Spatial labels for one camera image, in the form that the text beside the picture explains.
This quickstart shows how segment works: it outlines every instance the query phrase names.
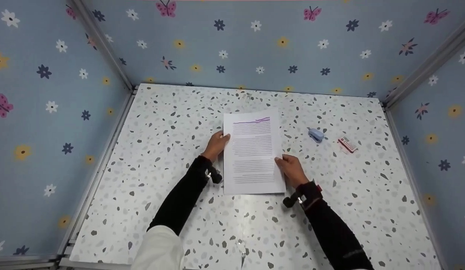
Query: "hand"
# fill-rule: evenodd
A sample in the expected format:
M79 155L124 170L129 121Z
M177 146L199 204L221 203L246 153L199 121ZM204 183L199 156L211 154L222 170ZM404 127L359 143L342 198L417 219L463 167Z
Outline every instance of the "hand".
M293 188L297 188L303 183L309 183L309 180L304 174L303 167L301 167L301 163L297 157L282 154L282 159L276 157L274 160L276 161L279 169L281 169L281 171L287 176L289 180L287 181L288 184Z
M209 159L211 162L216 161L216 159L218 159L218 155L224 150L229 138L231 138L231 135L227 134L226 136L223 136L222 130L214 133L201 155Z

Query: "left hand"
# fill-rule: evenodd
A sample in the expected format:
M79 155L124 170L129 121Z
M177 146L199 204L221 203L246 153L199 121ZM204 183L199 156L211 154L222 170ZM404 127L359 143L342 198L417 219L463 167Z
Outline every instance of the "left hand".
M231 138L231 135L227 134L224 136L222 130L214 133L201 155L209 159L211 162L216 161L216 159L218 159L218 155L221 154L224 147L226 147L226 143L229 141L229 138Z

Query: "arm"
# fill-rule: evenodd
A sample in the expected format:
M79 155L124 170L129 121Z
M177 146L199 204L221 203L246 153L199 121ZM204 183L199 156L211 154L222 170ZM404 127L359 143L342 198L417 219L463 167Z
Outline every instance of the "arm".
M276 164L287 176L288 183L293 188L309 183L297 157L290 155L282 155L282 157L283 159L276 158ZM315 199L304 208L319 244L334 270L373 270L354 233L322 198Z

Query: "speckled white tabletop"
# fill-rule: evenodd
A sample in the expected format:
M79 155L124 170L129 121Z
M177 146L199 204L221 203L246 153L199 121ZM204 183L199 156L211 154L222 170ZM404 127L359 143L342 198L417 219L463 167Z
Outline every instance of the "speckled white tabletop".
M440 269L377 99L141 84L71 260L131 264L157 209L222 128L224 113L276 107L282 148L364 245L375 269ZM317 144L307 128L325 133ZM342 135L355 142L341 150ZM331 269L284 195L224 195L210 183L181 232L189 269Z

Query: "right hand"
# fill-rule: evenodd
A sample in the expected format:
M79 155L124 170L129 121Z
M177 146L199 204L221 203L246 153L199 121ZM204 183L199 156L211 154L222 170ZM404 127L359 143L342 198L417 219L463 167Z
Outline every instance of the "right hand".
M282 159L276 157L274 160L276 161L279 169L281 169L281 171L289 179L289 181L287 181L288 184L293 188L297 188L303 183L309 183L309 180L304 174L303 167L301 167L301 163L297 157L282 154Z

